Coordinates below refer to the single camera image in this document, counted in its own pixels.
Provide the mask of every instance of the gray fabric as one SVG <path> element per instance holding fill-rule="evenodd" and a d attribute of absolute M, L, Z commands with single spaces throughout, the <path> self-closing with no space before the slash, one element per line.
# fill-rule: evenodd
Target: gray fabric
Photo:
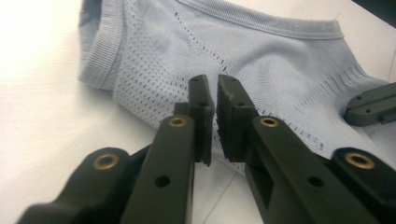
<path fill-rule="evenodd" d="M 84 7 L 82 20 L 95 8 Z M 114 91 L 153 127 L 187 101 L 189 78 L 206 74 L 216 99 L 218 74 L 226 74 L 261 115 L 285 120 L 313 152 L 329 158 L 356 147 L 396 167 L 394 123 L 357 128 L 342 118 L 354 95 L 387 82 L 362 71 L 337 21 L 282 19 L 220 0 L 104 0 L 97 31 L 95 21 L 80 25 L 88 55 L 80 79 Z M 213 151 L 224 161 L 214 128 Z"/>

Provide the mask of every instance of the perforated fabric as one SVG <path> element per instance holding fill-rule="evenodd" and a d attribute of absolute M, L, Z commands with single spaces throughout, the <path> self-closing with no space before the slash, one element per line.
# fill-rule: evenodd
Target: perforated fabric
<path fill-rule="evenodd" d="M 80 80 L 113 91 L 153 127 L 188 100 L 188 79 L 206 74 L 216 100 L 225 74 L 242 82 L 261 115 L 285 120 L 313 152 L 329 158 L 356 147 L 396 167 L 394 123 L 357 128 L 342 118 L 353 96 L 387 83 L 362 71 L 337 21 L 282 19 L 220 0 L 83 6 Z M 217 128 L 213 152 L 224 161 Z M 242 164 L 228 164 L 242 173 Z"/>

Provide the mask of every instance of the brass insert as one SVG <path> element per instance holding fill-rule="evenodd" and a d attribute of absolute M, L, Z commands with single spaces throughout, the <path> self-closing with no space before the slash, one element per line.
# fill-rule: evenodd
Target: brass insert
<path fill-rule="evenodd" d="M 357 152 L 349 152 L 345 155 L 347 162 L 361 169 L 371 170 L 375 168 L 375 163 L 369 157 Z"/>
<path fill-rule="evenodd" d="M 96 158 L 96 160 L 93 162 L 93 167 L 96 170 L 108 170 L 117 165 L 119 160 L 120 157 L 116 154 L 104 154 Z"/>
<path fill-rule="evenodd" d="M 178 128 L 183 127 L 186 125 L 186 123 L 187 121 L 185 119 L 179 117 L 172 118 L 171 120 L 169 120 L 169 125 L 172 127 L 178 127 Z"/>
<path fill-rule="evenodd" d="M 260 120 L 260 123 L 270 128 L 275 128 L 278 125 L 276 119 L 270 119 L 270 118 L 263 118 Z"/>

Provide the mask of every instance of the fabric hem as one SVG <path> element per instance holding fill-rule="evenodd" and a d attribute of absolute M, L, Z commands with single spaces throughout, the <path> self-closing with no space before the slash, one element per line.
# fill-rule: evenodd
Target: fabric hem
<path fill-rule="evenodd" d="M 206 14 L 274 35 L 300 39 L 344 37 L 338 21 L 295 20 L 270 16 L 222 0 L 177 0 Z"/>
<path fill-rule="evenodd" d="M 104 0 L 101 21 L 82 66 L 79 80 L 95 88 L 102 88 L 117 57 L 122 37 L 122 1 Z"/>

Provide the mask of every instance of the stitching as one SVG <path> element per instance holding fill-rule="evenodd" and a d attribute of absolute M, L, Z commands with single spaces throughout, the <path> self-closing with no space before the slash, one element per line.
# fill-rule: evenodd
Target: stitching
<path fill-rule="evenodd" d="M 227 70 L 228 67 L 227 67 L 227 65 L 225 64 L 224 59 L 222 59 L 222 57 L 220 57 L 214 50 L 208 48 L 208 47 L 203 43 L 203 41 L 201 41 L 199 38 L 197 38 L 197 37 L 191 32 L 191 29 L 190 29 L 190 28 L 180 19 L 180 17 L 178 16 L 178 12 L 175 13 L 175 18 L 177 19 L 178 24 L 179 24 L 181 27 L 183 27 L 183 24 L 184 24 L 183 30 L 189 35 L 190 40 L 191 40 L 193 43 L 195 43 L 196 45 L 198 45 L 199 48 L 200 48 L 204 53 L 210 54 L 210 56 L 211 56 L 212 58 L 214 58 L 214 59 L 219 63 L 219 65 L 220 65 L 221 68 L 222 68 L 222 72 L 224 73 L 224 75 L 228 75 L 228 70 Z"/>

